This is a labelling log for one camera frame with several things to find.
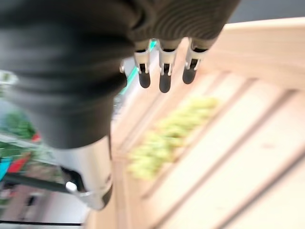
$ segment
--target wooden slat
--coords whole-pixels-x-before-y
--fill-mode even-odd
[[[202,67],[305,90],[304,63],[305,17],[228,24]]]
[[[305,146],[305,96],[297,95],[286,101],[256,133],[235,152],[215,174],[202,185],[182,208],[164,224],[166,229],[223,228],[219,222],[260,189],[295,154]],[[267,219],[270,223],[281,221],[279,215]],[[265,228],[263,218],[258,227]]]
[[[166,183],[146,201],[150,224],[158,224],[190,187],[259,120],[281,94],[282,90],[278,87],[256,82],[204,135],[201,142],[168,176]]]
[[[229,229],[303,229],[305,218],[304,184],[305,160],[300,161],[290,173],[263,196],[257,204],[249,209]]]

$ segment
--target black fingertip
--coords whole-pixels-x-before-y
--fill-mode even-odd
[[[149,73],[139,73],[139,81],[142,88],[148,88],[151,85]]]
[[[196,71],[194,69],[184,69],[182,80],[185,84],[190,84],[194,81]]]
[[[159,84],[160,91],[162,93],[167,93],[171,88],[171,76],[168,74],[164,74],[160,76],[160,84]]]

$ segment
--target black bar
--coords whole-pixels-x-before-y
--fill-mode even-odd
[[[54,192],[69,193],[66,187],[63,184],[50,182],[46,180],[40,180],[32,177],[25,177],[16,173],[7,173],[5,174],[4,181],[17,183],[21,185],[27,185],[31,187],[46,189]]]

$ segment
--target green grapes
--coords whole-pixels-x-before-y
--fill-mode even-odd
[[[173,111],[129,154],[128,170],[138,179],[154,178],[164,163],[174,160],[174,150],[183,146],[190,132],[211,117],[217,104],[215,98],[193,98]]]

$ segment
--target produce display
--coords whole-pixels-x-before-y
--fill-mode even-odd
[[[148,132],[136,149],[129,154],[129,171],[135,178],[154,178],[165,163],[175,159],[174,151],[182,147],[185,138],[213,115],[218,101],[211,97],[190,99]]]

